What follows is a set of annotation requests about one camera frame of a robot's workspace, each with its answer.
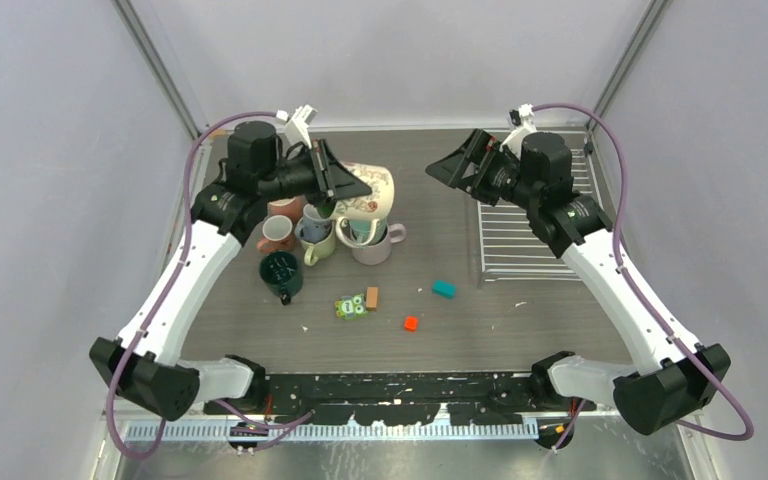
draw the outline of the mug handle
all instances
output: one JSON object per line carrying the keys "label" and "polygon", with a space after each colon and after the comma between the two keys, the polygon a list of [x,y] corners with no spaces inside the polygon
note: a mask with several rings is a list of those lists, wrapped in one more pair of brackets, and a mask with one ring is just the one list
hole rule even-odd
{"label": "mug handle", "polygon": [[278,297],[281,299],[281,305],[289,305],[293,301],[290,292],[284,287],[278,289]]}
{"label": "mug handle", "polygon": [[272,253],[275,251],[275,245],[273,245],[271,240],[261,238],[260,241],[257,242],[257,249],[260,253]]}
{"label": "mug handle", "polygon": [[369,228],[369,231],[370,231],[369,238],[367,238],[363,242],[356,242],[356,241],[346,237],[346,234],[343,233],[343,226],[342,226],[342,223],[344,221],[346,223],[348,223],[348,221],[346,220],[346,217],[340,217],[340,218],[337,219],[337,224],[334,225],[334,228],[337,229],[337,238],[339,238],[340,241],[343,242],[344,245],[349,246],[351,248],[358,248],[358,247],[365,247],[365,246],[369,245],[370,243],[372,243],[372,239],[374,238],[372,233],[375,232],[375,226],[378,224],[378,222],[379,222],[378,220],[373,220],[371,222],[370,228]]}
{"label": "mug handle", "polygon": [[387,227],[387,232],[390,235],[390,243],[399,243],[408,236],[408,231],[401,223],[394,223]]}
{"label": "mug handle", "polygon": [[307,250],[305,250],[305,265],[308,267],[316,265],[316,262],[319,261],[319,258],[313,254],[314,250],[314,247],[307,247]]}

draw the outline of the metal dish rack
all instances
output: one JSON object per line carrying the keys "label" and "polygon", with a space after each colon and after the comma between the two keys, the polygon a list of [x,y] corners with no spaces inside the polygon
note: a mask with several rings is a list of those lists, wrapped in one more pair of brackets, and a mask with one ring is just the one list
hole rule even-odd
{"label": "metal dish rack", "polygon": [[[581,193],[593,195],[605,208],[593,157],[585,156],[581,149],[572,149],[572,154],[575,188]],[[478,225],[483,281],[581,281],[531,233],[525,211],[516,205],[499,202],[491,207],[479,202]]]}

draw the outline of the floral mug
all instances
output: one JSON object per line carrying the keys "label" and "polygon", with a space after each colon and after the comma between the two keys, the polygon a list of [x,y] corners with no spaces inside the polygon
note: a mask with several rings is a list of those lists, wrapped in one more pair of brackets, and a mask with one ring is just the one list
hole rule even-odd
{"label": "floral mug", "polygon": [[[365,165],[362,163],[343,163],[353,175],[369,185],[372,193],[364,197],[347,198],[339,200],[334,210],[320,212],[323,217],[337,222],[337,238],[345,245],[352,248],[365,247],[379,238],[379,230],[387,228],[387,216],[393,208],[393,200],[396,196],[396,185],[390,170],[377,165]],[[357,242],[346,235],[344,228],[349,220],[365,220],[370,222],[370,232],[363,242]]]}

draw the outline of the white panel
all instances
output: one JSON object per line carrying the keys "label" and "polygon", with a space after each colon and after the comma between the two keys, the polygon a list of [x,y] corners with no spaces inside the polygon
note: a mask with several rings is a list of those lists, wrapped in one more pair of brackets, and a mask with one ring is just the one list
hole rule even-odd
{"label": "white panel", "polygon": [[134,3],[211,122],[311,103],[317,126],[489,127],[522,103],[595,105],[648,1]]}
{"label": "white panel", "polygon": [[[768,478],[768,2],[673,2],[606,119],[628,155],[635,260],[702,343],[729,352],[725,384],[757,427],[713,442],[715,462],[726,479]],[[722,397],[705,411],[742,431]]]}
{"label": "white panel", "polygon": [[109,2],[0,2],[0,479],[88,478],[89,348],[160,271],[188,143]]}

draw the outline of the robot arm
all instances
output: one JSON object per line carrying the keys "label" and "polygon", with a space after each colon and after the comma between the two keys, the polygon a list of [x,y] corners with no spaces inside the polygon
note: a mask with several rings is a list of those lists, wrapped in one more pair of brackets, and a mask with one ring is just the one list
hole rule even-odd
{"label": "robot arm", "polygon": [[[586,360],[559,352],[532,366],[529,379],[537,403],[558,405],[578,397],[614,406],[639,433],[707,405],[716,389],[673,344],[617,269],[613,224],[592,197],[573,189],[572,153],[561,136],[537,132],[531,108],[511,111],[513,131],[498,142],[483,130],[426,173],[489,205],[501,199],[526,211],[534,235],[582,279],[620,334],[633,365]],[[730,359],[718,344],[703,346],[672,315],[621,250],[624,268],[668,319],[693,355],[722,380]]]}
{"label": "robot arm", "polygon": [[[119,335],[98,338],[90,349],[90,359],[109,385],[124,345],[142,334],[119,381],[120,397],[170,421],[206,400],[235,399],[243,410],[262,404],[268,388],[262,367],[236,356],[184,361],[181,348],[213,284],[266,218],[268,202],[304,195],[313,205],[328,208],[338,200],[372,193],[336,160],[325,141],[310,140],[307,123],[314,113],[305,106],[288,119],[287,138],[302,147],[289,159],[283,158],[282,142],[271,124],[246,122],[235,128],[228,139],[228,158],[220,162],[220,178],[196,196],[188,260],[151,325],[141,328],[145,315],[164,295],[175,261]],[[183,248],[182,239],[178,249]]]}

